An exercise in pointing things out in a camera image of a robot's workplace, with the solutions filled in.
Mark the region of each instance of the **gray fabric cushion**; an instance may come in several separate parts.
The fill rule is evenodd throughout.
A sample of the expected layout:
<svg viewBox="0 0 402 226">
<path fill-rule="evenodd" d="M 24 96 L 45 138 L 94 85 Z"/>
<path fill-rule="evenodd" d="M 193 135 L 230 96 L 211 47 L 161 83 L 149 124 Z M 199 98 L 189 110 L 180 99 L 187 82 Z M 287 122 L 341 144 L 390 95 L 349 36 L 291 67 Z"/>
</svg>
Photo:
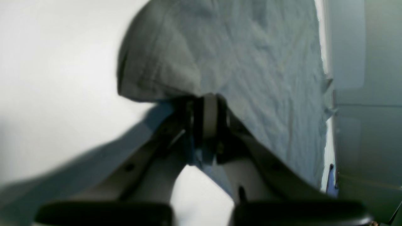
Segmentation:
<svg viewBox="0 0 402 226">
<path fill-rule="evenodd" d="M 153 0 L 120 52 L 120 95 L 221 93 L 257 139 L 317 188 L 325 89 L 314 0 Z"/>
</svg>

